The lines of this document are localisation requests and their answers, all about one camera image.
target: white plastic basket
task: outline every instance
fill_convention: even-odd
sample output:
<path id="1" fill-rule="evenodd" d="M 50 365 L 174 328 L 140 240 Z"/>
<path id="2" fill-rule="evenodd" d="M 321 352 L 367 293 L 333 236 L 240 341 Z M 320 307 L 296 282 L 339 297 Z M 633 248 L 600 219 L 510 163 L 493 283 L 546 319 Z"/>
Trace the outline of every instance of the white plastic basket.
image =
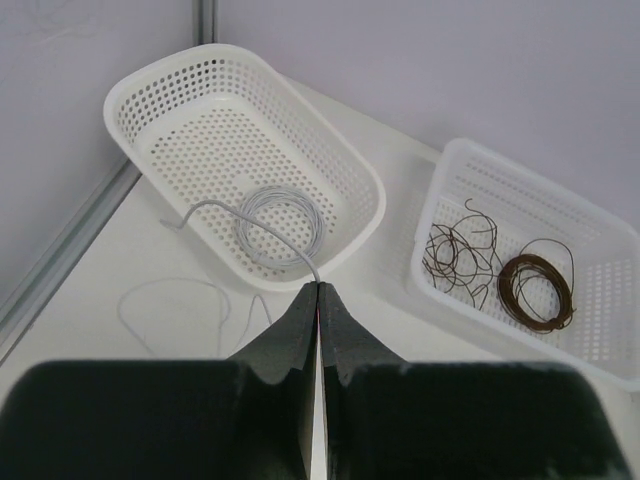
<path id="1" fill-rule="evenodd" d="M 577 310 L 568 327 L 541 335 L 522 326 L 500 305 L 495 281 L 482 311 L 471 306 L 462 289 L 446 294 L 434 288 L 422 265 L 432 225 L 452 225 L 467 215 L 464 203 L 468 198 L 473 199 L 473 208 L 497 223 L 497 251 L 504 261 L 536 238 L 553 238 L 572 250 Z M 484 220 L 478 222 L 477 230 L 487 228 Z M 528 251 L 551 261 L 570 280 L 570 259 L 562 247 L 539 242 Z M 638 391 L 639 268 L 638 234 L 628 224 L 513 161 L 458 139 L 446 146 L 429 187 L 415 235 L 408 286 L 410 292 L 419 292 L 433 305 L 444 307 L 471 330 L 480 327 L 511 346 L 533 349 Z M 539 307 L 550 312 L 555 308 L 549 286 L 538 285 L 527 293 L 527 299 L 537 311 Z"/>
<path id="2" fill-rule="evenodd" d="M 204 199 L 239 207 L 264 185 L 307 193 L 327 225 L 313 259 L 321 274 L 373 233 L 385 193 L 370 165 L 275 70 L 230 45 L 204 45 L 157 61 L 120 81 L 104 104 L 111 136 L 180 215 Z M 287 205 L 258 219 L 305 247 L 309 226 Z M 271 270 L 238 246 L 233 217 L 203 207 L 189 225 L 235 273 L 264 290 L 298 288 L 309 269 Z M 295 255 L 252 227 L 256 248 Z"/>

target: gray wire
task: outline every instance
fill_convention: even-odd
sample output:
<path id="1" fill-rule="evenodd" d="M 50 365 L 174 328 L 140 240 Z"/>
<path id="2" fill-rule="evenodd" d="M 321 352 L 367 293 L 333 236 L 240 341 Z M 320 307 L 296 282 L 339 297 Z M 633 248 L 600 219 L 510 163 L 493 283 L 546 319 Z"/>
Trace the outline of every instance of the gray wire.
<path id="1" fill-rule="evenodd" d="M 306 217 L 311 228 L 311 240 L 305 247 L 304 253 L 309 258 L 315 257 L 324 243 L 324 218 L 315 202 L 300 190 L 278 185 L 269 185 L 260 188 L 245 199 L 240 207 L 240 211 L 248 217 L 256 218 L 260 210 L 275 205 L 294 207 Z M 240 218 L 236 219 L 236 239 L 253 262 L 274 270 L 295 268 L 304 262 L 299 256 L 276 260 L 270 258 L 265 252 L 256 249 L 249 240 L 250 227 L 251 224 L 249 222 Z"/>
<path id="2" fill-rule="evenodd" d="M 279 233 L 277 230 L 274 230 L 269 225 L 266 225 L 266 224 L 262 223 L 260 220 L 257 220 L 257 219 L 255 219 L 253 217 L 250 217 L 249 215 L 246 215 L 245 213 L 240 212 L 239 210 L 236 210 L 233 207 L 230 207 L 229 205 L 227 205 L 226 203 L 221 202 L 220 200 L 213 200 L 213 199 L 202 200 L 202 201 L 194 204 L 187 211 L 187 213 L 185 214 L 184 218 L 182 219 L 182 221 L 179 224 L 175 224 L 175 223 L 169 222 L 168 220 L 160 220 L 160 223 L 162 225 L 164 225 L 166 227 L 169 227 L 171 229 L 174 229 L 174 230 L 182 230 L 184 228 L 184 226 L 187 224 L 187 222 L 189 221 L 189 218 L 191 217 L 191 215 L 193 215 L 196 210 L 198 210 L 201 207 L 204 207 L 205 205 L 216 205 L 218 207 L 221 207 L 221 208 L 225 209 L 227 212 L 235 215 L 236 217 L 239 217 L 239 218 L 241 218 L 243 220 L 246 220 L 247 222 L 252 223 L 253 225 L 256 225 L 257 227 L 262 228 L 266 232 L 269 232 L 271 235 L 276 237 L 278 240 L 280 240 L 282 243 L 284 243 L 291 250 L 296 252 L 300 256 L 300 258 L 309 266 L 309 269 L 311 270 L 311 273 L 313 273 L 313 277 L 314 277 L 315 281 L 318 282 L 318 283 L 321 282 L 320 274 L 318 273 L 318 269 L 316 268 L 316 266 L 313 263 L 313 261 L 309 258 L 309 256 L 305 252 L 303 252 L 300 248 L 298 248 L 291 240 L 286 238 L 284 235 Z"/>
<path id="3" fill-rule="evenodd" d="M 221 295 L 222 299 L 224 300 L 223 307 L 225 307 L 225 308 L 223 309 L 222 321 L 220 321 L 220 323 L 218 323 L 216 355 L 220 356 L 220 343 L 221 343 L 221 340 L 222 340 L 222 327 L 227 322 L 227 320 L 229 320 L 229 317 L 231 316 L 231 300 L 229 299 L 229 295 L 227 295 L 227 292 L 225 292 L 224 289 L 222 289 L 221 287 L 219 287 L 219 286 L 217 286 L 217 285 L 215 285 L 213 283 L 205 282 L 204 280 L 198 280 L 198 279 L 195 279 L 195 278 L 184 278 L 184 277 L 161 278 L 161 279 L 158 279 L 158 280 L 152 280 L 150 282 L 142 283 L 142 284 L 132 288 L 131 290 L 127 291 L 124 295 L 122 295 L 122 297 L 120 297 L 120 300 L 118 301 L 118 305 L 116 307 L 118 320 L 129 331 L 131 336 L 137 340 L 137 342 L 140 344 L 140 346 L 142 346 L 142 348 L 144 348 L 147 351 L 147 353 L 149 355 L 151 355 L 152 357 L 157 357 L 156 352 L 151 347 L 149 347 L 149 345 L 147 345 L 147 342 L 145 341 L 145 339 L 143 337 L 141 337 L 140 335 L 138 335 L 138 333 L 124 319 L 124 317 L 122 315 L 122 306 L 124 305 L 125 301 L 132 294 L 134 294 L 135 292 L 137 292 L 139 290 L 142 290 L 143 288 L 149 287 L 151 285 L 156 285 L 156 284 L 159 284 L 159 283 L 172 282 L 172 281 L 192 282 L 192 283 L 197 283 L 197 284 L 200 284 L 200 285 L 205 285 L 207 287 L 211 287 L 211 288 L 216 289 L 218 291 L 218 293 Z M 233 350 L 232 350 L 231 353 L 235 352 L 235 350 L 238 348 L 238 346 L 242 343 L 242 341 L 246 337 L 247 332 L 249 331 L 249 325 L 251 324 L 251 315 L 253 314 L 253 307 L 254 307 L 254 305 L 256 303 L 256 300 L 258 300 L 258 299 L 262 303 L 262 306 L 264 307 L 264 311 L 267 314 L 267 322 L 269 322 L 269 325 L 273 324 L 273 320 L 271 318 L 271 313 L 269 313 L 269 308 L 267 307 L 267 302 L 262 297 L 262 295 L 260 295 L 260 294 L 254 295 L 253 299 L 251 300 L 251 306 L 249 307 L 249 315 L 247 317 L 247 324 L 246 324 L 246 326 L 244 328 L 244 331 L 242 332 L 242 335 L 238 339 L 238 342 L 236 343 L 235 347 L 233 347 Z"/>

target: tangled brown wire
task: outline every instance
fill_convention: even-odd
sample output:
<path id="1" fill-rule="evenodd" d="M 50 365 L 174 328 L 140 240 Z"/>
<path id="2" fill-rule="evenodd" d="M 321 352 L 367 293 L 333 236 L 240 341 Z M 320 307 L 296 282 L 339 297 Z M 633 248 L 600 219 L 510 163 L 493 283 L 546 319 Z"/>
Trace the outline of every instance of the tangled brown wire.
<path id="1" fill-rule="evenodd" d="M 434 287 L 444 293 L 462 288 L 468 293 L 472 306 L 482 310 L 489 296 L 490 286 L 497 279 L 497 296 L 506 313 L 514 320 L 537 333 L 550 333 L 568 326 L 575 311 L 574 261 L 571 250 L 557 240 L 540 238 L 525 245 L 505 265 L 497 252 L 497 224 L 491 217 L 471 208 L 471 201 L 472 199 L 467 199 L 465 202 L 465 208 L 470 214 L 455 224 L 432 226 L 422 264 L 433 279 Z M 473 224 L 477 224 L 478 220 L 486 223 L 486 228 L 476 227 L 474 230 Z M 461 231 L 470 233 L 465 236 Z M 567 250 L 571 258 L 571 287 L 550 262 L 538 255 L 525 253 L 530 245 L 540 241 L 557 243 Z M 495 273 L 495 267 L 499 268 L 499 274 Z M 550 320 L 536 312 L 524 293 L 525 285 L 533 279 L 547 280 L 557 294 L 558 313 Z"/>

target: white wall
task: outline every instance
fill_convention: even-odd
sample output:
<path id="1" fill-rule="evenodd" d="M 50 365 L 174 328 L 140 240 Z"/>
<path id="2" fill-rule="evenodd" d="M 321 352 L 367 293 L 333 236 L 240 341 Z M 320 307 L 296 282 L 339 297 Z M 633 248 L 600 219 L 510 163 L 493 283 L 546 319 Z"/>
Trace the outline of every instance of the white wall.
<path id="1" fill-rule="evenodd" d="M 191 46 L 190 0 L 0 0 L 0 305 L 122 161 L 109 89 Z"/>
<path id="2" fill-rule="evenodd" d="M 220 39 L 431 146 L 468 136 L 640 230 L 637 0 L 219 0 Z"/>

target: table surface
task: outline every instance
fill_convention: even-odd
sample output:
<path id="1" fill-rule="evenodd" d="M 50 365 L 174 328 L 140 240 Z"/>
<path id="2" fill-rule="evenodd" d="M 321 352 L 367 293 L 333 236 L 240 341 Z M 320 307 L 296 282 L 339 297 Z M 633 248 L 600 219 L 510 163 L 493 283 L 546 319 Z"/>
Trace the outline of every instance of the table surface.
<path id="1" fill-rule="evenodd" d="M 423 302 L 403 288 L 413 235 L 439 152 L 301 84 L 292 84 L 373 165 L 387 192 L 387 211 L 378 230 L 324 280 L 336 286 L 356 319 L 407 360 L 500 360 L 436 326 Z M 2 398 L 29 367 L 45 360 L 151 358 L 123 323 L 162 358 L 224 358 L 267 327 L 260 306 L 247 321 L 256 292 L 221 263 L 205 272 L 184 239 L 158 222 L 166 212 L 150 184 L 138 181 L 0 368 Z M 224 326 L 219 326 L 221 296 L 193 280 L 224 288 L 232 306 Z M 263 294 L 274 319 L 294 295 Z M 640 394 L 587 378 L 630 464 L 640 472 Z M 326 478 L 322 412 L 321 396 L 316 395 L 312 479 Z"/>

